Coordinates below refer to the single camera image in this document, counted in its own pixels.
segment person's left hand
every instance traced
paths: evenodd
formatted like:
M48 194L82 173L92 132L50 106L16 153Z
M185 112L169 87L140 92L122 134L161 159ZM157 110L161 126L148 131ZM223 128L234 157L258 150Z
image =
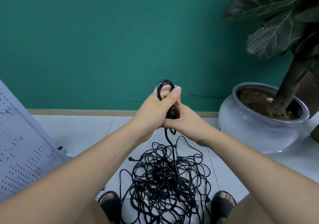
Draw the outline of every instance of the person's left hand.
M163 86L161 96L157 98L157 88L145 100L129 125L139 133L139 143L149 140L153 132L163 124L167 111L176 103L181 103L181 88L175 86L172 92L169 85Z

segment fingernail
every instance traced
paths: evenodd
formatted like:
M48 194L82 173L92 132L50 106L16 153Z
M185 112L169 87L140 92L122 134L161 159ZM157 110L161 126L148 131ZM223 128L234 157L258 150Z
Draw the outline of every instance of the fingernail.
M179 86L175 86L175 88L173 89L173 91L176 93L176 94L180 94L181 93L181 88Z

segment white perforated metal panel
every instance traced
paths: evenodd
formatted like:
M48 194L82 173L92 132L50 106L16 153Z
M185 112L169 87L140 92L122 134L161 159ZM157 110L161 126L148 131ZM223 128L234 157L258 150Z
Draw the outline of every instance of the white perforated metal panel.
M0 203L65 163L50 136L0 81Z

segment person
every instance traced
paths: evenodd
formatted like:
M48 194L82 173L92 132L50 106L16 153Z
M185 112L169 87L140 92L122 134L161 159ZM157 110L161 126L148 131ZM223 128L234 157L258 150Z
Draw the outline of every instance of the person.
M154 91L128 124L3 202L1 223L109 223L100 206L116 201L114 193L105 194L99 204L94 198L131 151L160 127L212 149L248 189L238 205L225 191L214 196L217 223L318 223L318 183L207 124L181 103L180 87L170 92L165 86L161 95L164 99L159 101ZM177 119L165 118L171 106L179 113Z

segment soil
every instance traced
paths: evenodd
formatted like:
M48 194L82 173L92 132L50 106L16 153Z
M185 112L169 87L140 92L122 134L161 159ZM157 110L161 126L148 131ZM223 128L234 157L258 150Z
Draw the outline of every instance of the soil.
M271 116L268 113L267 109L269 108L271 101L275 97L272 94L256 89L244 89L237 91L237 96L244 105L264 116L280 120L294 120L299 118L297 113L287 110L281 116Z

